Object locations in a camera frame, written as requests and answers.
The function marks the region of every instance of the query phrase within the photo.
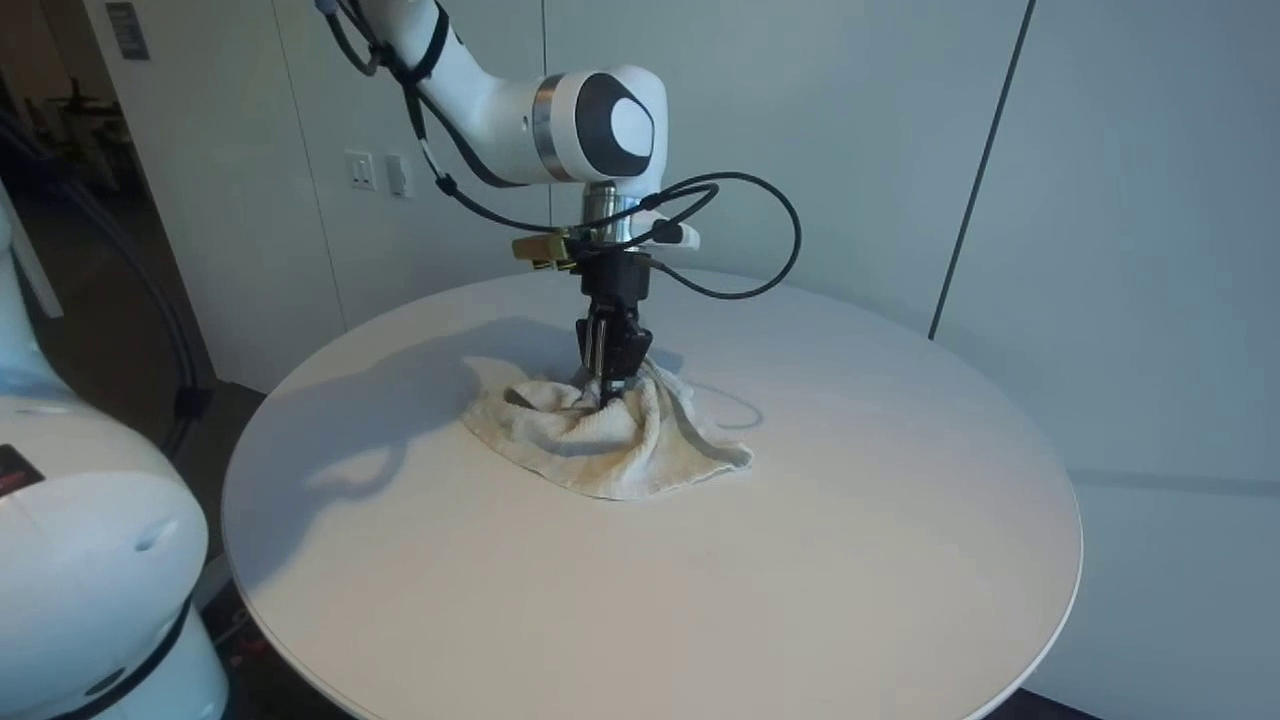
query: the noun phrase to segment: round table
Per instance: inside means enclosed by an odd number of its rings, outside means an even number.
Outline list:
[[[324,694],[388,720],[936,720],[995,708],[1054,646],[1076,494],[970,365],[813,291],[714,303],[656,281],[652,361],[752,468],[605,502],[459,424],[516,366],[570,375],[580,310],[570,275],[440,291],[254,417],[227,560]]]

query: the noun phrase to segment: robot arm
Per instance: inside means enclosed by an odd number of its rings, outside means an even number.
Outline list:
[[[437,0],[349,0],[379,61],[440,114],[488,185],[659,188],[669,164],[669,97],[643,69],[488,75]]]

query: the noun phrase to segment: dark floor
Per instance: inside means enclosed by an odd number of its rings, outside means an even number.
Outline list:
[[[162,442],[174,419],[174,350],[136,281],[124,262],[98,238],[98,233],[75,220],[74,206],[18,195],[21,220],[33,233],[35,250],[67,309],[64,321],[35,321],[45,350],[67,375],[67,384],[113,411],[116,419],[142,429]],[[182,297],[174,255],[155,210],[146,195],[108,195],[113,217],[146,248],[152,266],[162,266],[164,286]],[[220,551],[220,479],[235,434],[262,392],[235,384],[211,384],[211,404],[198,419],[194,434],[177,452],[177,468],[190,475],[194,490],[211,518],[211,551]],[[254,626],[235,591],[220,591],[209,608],[209,626],[223,650],[234,676],[227,720],[346,720],[324,694],[318,694]],[[1015,691],[992,720],[1085,720],[1072,708]]]

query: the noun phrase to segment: towel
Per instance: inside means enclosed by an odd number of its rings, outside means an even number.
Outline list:
[[[556,379],[485,389],[463,424],[513,464],[617,502],[705,485],[752,458],[748,447],[714,440],[694,389],[656,365],[605,407]]]

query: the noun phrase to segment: crumpled cloth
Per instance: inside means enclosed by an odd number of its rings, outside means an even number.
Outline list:
[[[714,440],[694,411],[694,389],[656,365],[643,365],[610,407],[556,379],[485,389],[463,424],[513,464],[617,502],[705,485],[752,458],[748,447]]]

